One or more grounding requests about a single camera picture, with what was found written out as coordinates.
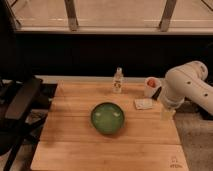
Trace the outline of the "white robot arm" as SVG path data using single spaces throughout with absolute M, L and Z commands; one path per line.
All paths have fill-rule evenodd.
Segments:
M 213 121 L 213 86 L 205 82 L 208 68 L 201 61 L 191 61 L 169 69 L 159 95 L 162 112 L 178 109 L 186 98 L 200 107 L 204 120 Z

